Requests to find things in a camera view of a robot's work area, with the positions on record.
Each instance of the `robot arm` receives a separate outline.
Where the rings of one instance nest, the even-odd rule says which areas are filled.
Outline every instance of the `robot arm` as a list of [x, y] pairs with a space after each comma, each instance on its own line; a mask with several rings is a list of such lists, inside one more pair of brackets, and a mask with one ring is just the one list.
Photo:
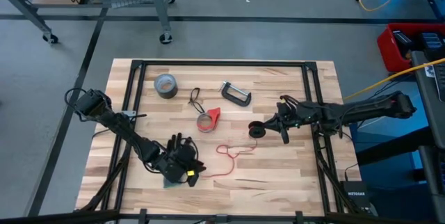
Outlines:
[[406, 119], [416, 111], [410, 98], [400, 91], [344, 105], [299, 102], [288, 95], [280, 99], [284, 102], [277, 103], [278, 112], [270, 120], [249, 124], [251, 137], [261, 138], [266, 135], [266, 129], [270, 129], [281, 133], [284, 144], [287, 144], [287, 130], [291, 127], [317, 124], [322, 134], [341, 134], [341, 125], [382, 116]]
[[[190, 186], [194, 186], [199, 173], [206, 169], [197, 160], [197, 148], [190, 137], [182, 138], [180, 133], [173, 135], [165, 148], [157, 141], [139, 136], [133, 130], [129, 117], [123, 113], [114, 113], [110, 98], [99, 90], [90, 89], [72, 107], [81, 121], [98, 122], [121, 136], [134, 148], [148, 171], [161, 173], [172, 183], [188, 182]], [[188, 175], [187, 180], [181, 182], [184, 174]]]

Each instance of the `roll of duct tape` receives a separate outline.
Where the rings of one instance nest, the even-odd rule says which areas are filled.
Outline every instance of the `roll of duct tape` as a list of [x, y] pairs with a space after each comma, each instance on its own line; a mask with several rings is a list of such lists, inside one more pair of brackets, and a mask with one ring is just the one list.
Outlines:
[[161, 74], [154, 80], [154, 89], [164, 99], [173, 98], [178, 93], [178, 86], [171, 74]]

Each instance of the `black cord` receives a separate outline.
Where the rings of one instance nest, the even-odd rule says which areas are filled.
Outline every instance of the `black cord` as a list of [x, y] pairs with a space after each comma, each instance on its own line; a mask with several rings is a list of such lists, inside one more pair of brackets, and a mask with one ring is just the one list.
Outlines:
[[[129, 116], [129, 118], [130, 118], [130, 120], [134, 120], [136, 118], [145, 117], [145, 116], [147, 116], [147, 115], [146, 114], [141, 114], [141, 115]], [[97, 133], [93, 134], [91, 136], [91, 138], [94, 138], [94, 137], [96, 137], [96, 136], [98, 136], [98, 135], [100, 135], [102, 133], [107, 132], [107, 131], [110, 131], [110, 129], [105, 129], [105, 130], [102, 130], [102, 131], [98, 131]]]
[[[369, 97], [368, 99], [372, 99], [372, 98], [374, 98], [375, 96], [377, 96], [377, 95], [383, 93], [384, 91], [386, 91], [386, 90], [392, 88], [393, 86], [399, 84], [400, 82], [403, 82], [403, 81], [407, 80], [407, 79], [410, 78], [412, 75], [414, 75], [414, 74], [412, 74], [412, 73], [411, 73], [411, 74], [408, 74], [407, 76], [403, 77], [403, 78], [400, 79], [399, 81], [396, 81], [396, 80], [393, 79], [392, 81], [390, 81], [389, 83], [387, 83], [386, 85], [384, 85], [383, 88], [377, 90], [377, 91], [374, 93], [374, 95], [372, 95], [372, 96]], [[357, 126], [357, 129], [359, 129], [359, 128], [363, 125], [363, 123], [364, 123], [365, 121], [366, 121], [366, 120], [363, 120], [361, 123], [359, 123], [358, 126]]]
[[[196, 96], [195, 96], [195, 98], [193, 98], [193, 92], [195, 92], [195, 91], [196, 91]], [[200, 91], [201, 91], [201, 88], [194, 88], [192, 90], [192, 92], [190, 93], [190, 101], [188, 103], [192, 104], [198, 112], [205, 113], [205, 110], [202, 108], [201, 104], [196, 101], [197, 97], [200, 95]]]
[[155, 174], [160, 174], [161, 173], [161, 172], [152, 170], [145, 162], [143, 162], [143, 164], [144, 164], [145, 170], [147, 170], [148, 172], [155, 173]]
[[349, 169], [349, 168], [353, 168], [353, 167], [355, 167], [356, 165], [358, 165], [358, 163], [356, 163], [356, 164], [354, 164], [354, 165], [352, 165], [352, 166], [350, 166], [350, 167], [347, 167], [347, 168], [345, 169], [345, 180], [346, 180], [346, 181], [348, 181], [348, 169]]
[[[284, 99], [288, 103], [289, 103], [289, 101], [293, 102], [292, 105], [295, 105], [295, 106], [300, 105], [302, 107], [305, 107], [306, 109], [326, 109], [326, 110], [329, 110], [329, 111], [331, 111], [331, 112], [333, 112], [335, 114], [335, 111], [333, 109], [328, 108], [327, 106], [307, 106], [307, 105], [302, 104], [297, 99], [295, 99], [295, 98], [293, 98], [292, 96], [289, 96], [289, 95], [280, 96], [280, 99]], [[294, 112], [296, 112], [296, 108], [292, 107], [291, 109]], [[341, 126], [340, 117], [337, 118], [337, 124], [338, 124], [337, 127]]]
[[353, 137], [351, 137], [349, 134], [343, 133], [343, 135], [346, 135], [353, 142]]
[[206, 221], [206, 220], [200, 220], [200, 221], [197, 221], [197, 222], [192, 223], [192, 224], [200, 224], [200, 223], [203, 222], [203, 221]]
[[70, 107], [70, 108], [77, 114], [77, 116], [79, 117], [79, 120], [80, 120], [81, 122], [85, 122], [86, 120], [82, 119], [82, 116], [77, 112], [76, 108], [68, 102], [68, 94], [69, 94], [70, 92], [72, 92], [72, 91], [75, 91], [75, 90], [80, 90], [80, 91], [86, 93], [86, 91], [85, 91], [84, 89], [82, 89], [82, 88], [71, 88], [71, 89], [69, 89], [69, 90], [65, 93], [65, 96], [63, 97], [63, 100], [65, 101], [65, 103], [67, 104], [67, 106], [69, 106], [69, 107]]
[[91, 138], [95, 138], [96, 136], [98, 136], [98, 135], [100, 135], [102, 133], [105, 133], [106, 131], [110, 131], [110, 129], [105, 129], [105, 130], [102, 130], [102, 131], [98, 131], [97, 133], [93, 134], [91, 136]]

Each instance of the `wooden table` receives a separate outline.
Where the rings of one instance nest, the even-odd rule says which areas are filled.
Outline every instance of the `wooden table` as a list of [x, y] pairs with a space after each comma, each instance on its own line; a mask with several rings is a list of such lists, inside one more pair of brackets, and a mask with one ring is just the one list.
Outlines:
[[[115, 59], [111, 68], [106, 94], [112, 99], [115, 111], [122, 108], [131, 61]], [[342, 103], [334, 63], [319, 61], [317, 66], [325, 102]], [[164, 73], [172, 74], [179, 86], [179, 92], [172, 99], [160, 98], [153, 87], [155, 78]], [[135, 77], [131, 102], [138, 75]], [[240, 107], [222, 98], [218, 89], [224, 80], [250, 91], [250, 105]], [[198, 112], [188, 104], [190, 92], [195, 87], [202, 89], [199, 101], [206, 110], [220, 107], [222, 111], [217, 129], [208, 134], [198, 131]], [[162, 144], [177, 132], [192, 136], [200, 160], [207, 167], [202, 175], [225, 173], [232, 163], [227, 156], [215, 152], [216, 146], [244, 146], [231, 148], [232, 154], [248, 150], [254, 145], [254, 140], [248, 136], [249, 122], [269, 119], [283, 94], [305, 100], [300, 68], [149, 66], [138, 112], [148, 116], [137, 120], [136, 132]], [[96, 131], [103, 129], [97, 125]], [[163, 176], [147, 172], [132, 152], [121, 212], [137, 214], [141, 208], [146, 208], [149, 214], [292, 216], [295, 211], [303, 211], [305, 216], [324, 216], [310, 128], [291, 129], [289, 137], [291, 142], [284, 145], [279, 133], [268, 131], [265, 137], [257, 140], [255, 151], [239, 155], [232, 174], [201, 177], [193, 188], [182, 184], [165, 189]], [[84, 206], [105, 181], [114, 140], [111, 132], [94, 138], [76, 207]], [[345, 168], [357, 163], [353, 143], [348, 138], [333, 136], [332, 149], [339, 179], [343, 179]], [[348, 177], [360, 180], [357, 166], [348, 170]], [[110, 206], [114, 205], [116, 188], [115, 185]], [[331, 208], [335, 210], [329, 182], [328, 193]]]

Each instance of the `red cord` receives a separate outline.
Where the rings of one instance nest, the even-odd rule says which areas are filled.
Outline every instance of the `red cord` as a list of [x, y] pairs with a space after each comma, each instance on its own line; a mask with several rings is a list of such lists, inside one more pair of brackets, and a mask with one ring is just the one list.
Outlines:
[[[202, 176], [202, 177], [203, 178], [211, 178], [211, 177], [216, 177], [216, 176], [230, 175], [234, 171], [234, 169], [235, 169], [235, 158], [237, 158], [240, 153], [251, 152], [251, 151], [255, 150], [255, 148], [257, 148], [257, 146], [258, 146], [258, 141], [255, 139], [255, 145], [253, 147], [250, 147], [250, 150], [240, 151], [237, 154], [235, 154], [234, 156], [232, 156], [231, 154], [229, 154], [230, 146], [228, 146], [226, 144], [219, 145], [218, 147], [216, 147], [216, 152], [218, 154], [226, 154], [232, 160], [232, 168], [230, 169], [230, 171], [228, 173], [208, 175], [208, 176]], [[221, 152], [220, 151], [221, 147], [225, 147], [225, 152]]]

